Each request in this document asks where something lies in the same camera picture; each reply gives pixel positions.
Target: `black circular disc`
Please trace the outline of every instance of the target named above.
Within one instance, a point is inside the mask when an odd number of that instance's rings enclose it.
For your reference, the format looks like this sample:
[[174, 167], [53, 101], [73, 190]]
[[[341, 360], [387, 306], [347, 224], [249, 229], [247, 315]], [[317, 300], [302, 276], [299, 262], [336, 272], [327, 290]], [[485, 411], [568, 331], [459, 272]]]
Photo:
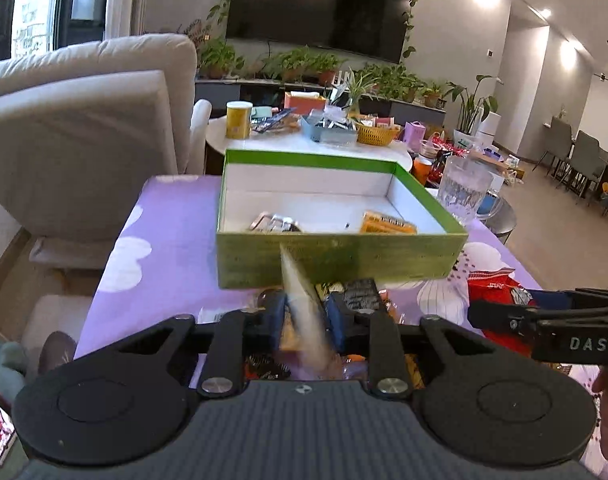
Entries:
[[185, 389], [154, 356], [120, 352], [55, 368], [21, 390], [13, 410], [22, 443], [69, 466], [147, 455], [177, 434], [186, 415]]
[[534, 361], [458, 357], [427, 387], [421, 415], [453, 452], [487, 465], [533, 468], [578, 458], [597, 420], [591, 395]]

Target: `round white table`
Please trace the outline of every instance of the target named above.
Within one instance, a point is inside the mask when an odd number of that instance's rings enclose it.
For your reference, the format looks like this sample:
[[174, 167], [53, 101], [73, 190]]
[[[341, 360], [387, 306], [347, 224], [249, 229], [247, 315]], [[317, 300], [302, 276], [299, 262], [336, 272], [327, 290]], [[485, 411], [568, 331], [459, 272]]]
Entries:
[[266, 152], [317, 153], [320, 155], [353, 156], [356, 158], [375, 158], [398, 162], [406, 171], [413, 167], [413, 159], [403, 142], [394, 140], [388, 146], [369, 146], [360, 144], [354, 148], [332, 146], [313, 142], [302, 133], [293, 134], [252, 134], [249, 139], [226, 138], [226, 118], [209, 121], [206, 129], [206, 142], [218, 153], [225, 155], [226, 150], [262, 150]]

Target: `green box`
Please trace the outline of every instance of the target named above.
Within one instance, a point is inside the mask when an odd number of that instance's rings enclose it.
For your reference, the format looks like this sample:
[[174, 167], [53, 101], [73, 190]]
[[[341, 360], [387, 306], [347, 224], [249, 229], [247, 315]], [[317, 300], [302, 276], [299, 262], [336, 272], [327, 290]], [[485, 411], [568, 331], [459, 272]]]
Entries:
[[[366, 209], [403, 217], [418, 226], [418, 234], [360, 234]], [[305, 232], [248, 231], [264, 211], [294, 218]], [[217, 218], [221, 288], [280, 285], [281, 244], [313, 283], [375, 278], [393, 284], [443, 278], [467, 239], [455, 218], [396, 162], [226, 152]]]

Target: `gray ribbed surface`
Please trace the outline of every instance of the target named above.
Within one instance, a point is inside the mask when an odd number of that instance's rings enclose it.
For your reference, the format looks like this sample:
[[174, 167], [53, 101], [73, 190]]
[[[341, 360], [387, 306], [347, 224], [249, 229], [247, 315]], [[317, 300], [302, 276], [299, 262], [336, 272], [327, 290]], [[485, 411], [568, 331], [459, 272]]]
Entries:
[[538, 472], [466, 462], [431, 439], [405, 404], [359, 383], [251, 383], [239, 397], [206, 402], [164, 449], [104, 470], [31, 462], [20, 480], [588, 480], [578, 463]]

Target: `terracotta pot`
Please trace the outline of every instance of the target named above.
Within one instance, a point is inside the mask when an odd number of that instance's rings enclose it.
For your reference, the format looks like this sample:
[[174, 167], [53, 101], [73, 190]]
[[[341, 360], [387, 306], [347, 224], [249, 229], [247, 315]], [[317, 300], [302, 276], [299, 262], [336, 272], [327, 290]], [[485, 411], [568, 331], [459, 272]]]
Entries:
[[417, 95], [417, 88], [411, 88], [410, 90], [408, 90], [405, 100], [407, 103], [412, 103], [413, 101], [415, 101], [415, 96]]
[[337, 75], [337, 70], [327, 70], [326, 72], [320, 72], [317, 74], [317, 81], [321, 86], [330, 86], [333, 83], [333, 79]]
[[437, 99], [439, 99], [439, 94], [425, 94], [424, 95], [424, 106], [428, 107], [428, 108], [436, 108]]
[[300, 77], [302, 77], [303, 73], [304, 70], [302, 68], [284, 70], [284, 72], [281, 73], [281, 80], [284, 82], [297, 81]]
[[226, 70], [216, 65], [207, 66], [205, 72], [209, 79], [222, 79], [226, 75]]

